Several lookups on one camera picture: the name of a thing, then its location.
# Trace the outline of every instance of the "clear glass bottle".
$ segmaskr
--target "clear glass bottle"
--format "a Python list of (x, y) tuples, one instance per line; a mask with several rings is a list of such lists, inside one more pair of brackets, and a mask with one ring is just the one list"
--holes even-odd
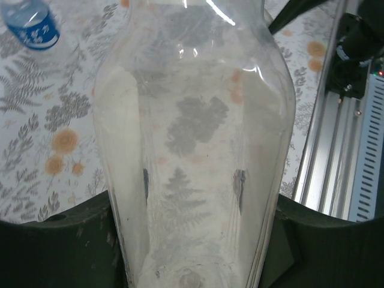
[(259, 281), (295, 117), (263, 0), (132, 0), (94, 123), (130, 287)]

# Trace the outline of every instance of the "white table surface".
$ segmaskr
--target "white table surface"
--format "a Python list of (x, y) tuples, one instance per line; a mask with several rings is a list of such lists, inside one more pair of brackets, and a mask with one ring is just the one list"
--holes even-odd
[[(25, 49), (0, 25), (1, 220), (43, 221), (106, 189), (95, 145), (91, 91), (101, 57), (125, 23), (127, 10), (117, 0), (84, 1), (90, 7), (82, 10), (84, 18), (91, 11), (96, 24), (74, 33), (82, 53), (73, 73), (62, 80), (33, 78), (36, 63), (25, 57)], [(266, 9), (276, 16), (286, 2), (266, 0)], [(328, 2), (275, 36), (297, 99), (280, 190), (288, 197), (296, 181), (335, 12), (335, 1)], [(15, 89), (22, 85), (24, 89)], [(29, 101), (21, 101), (27, 94)]]

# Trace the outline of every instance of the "tablecloth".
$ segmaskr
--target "tablecloth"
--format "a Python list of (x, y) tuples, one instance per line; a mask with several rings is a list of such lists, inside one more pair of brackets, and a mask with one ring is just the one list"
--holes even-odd
[[(286, 2), (267, 0), (266, 9), (274, 17)], [(80, 53), (59, 80), (42, 73), (39, 63), (0, 25), (1, 220), (44, 221), (106, 189), (95, 144), (91, 91), (97, 67), (124, 25), (127, 9), (114, 0), (84, 0), (82, 5), (75, 20), (86, 28), (72, 31)], [(275, 36), (297, 100), (280, 190), (287, 197), (295, 185), (336, 6), (335, 1), (327, 2)], [(75, 17), (64, 16), (62, 23)]]

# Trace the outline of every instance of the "blue bottle label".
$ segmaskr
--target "blue bottle label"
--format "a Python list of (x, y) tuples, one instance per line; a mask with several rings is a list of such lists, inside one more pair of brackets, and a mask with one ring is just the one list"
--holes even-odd
[(7, 26), (24, 46), (32, 50), (47, 50), (55, 45), (60, 38), (56, 22), (50, 11), (48, 11), (47, 17), (43, 21), (34, 26), (25, 28), (12, 25)]

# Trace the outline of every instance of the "water bottle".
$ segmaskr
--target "water bottle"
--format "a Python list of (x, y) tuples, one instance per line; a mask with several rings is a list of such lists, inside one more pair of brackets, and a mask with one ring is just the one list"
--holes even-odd
[(76, 56), (72, 43), (60, 33), (49, 6), (42, 0), (0, 0), (1, 14), (8, 29), (38, 58), (42, 66), (62, 70)]

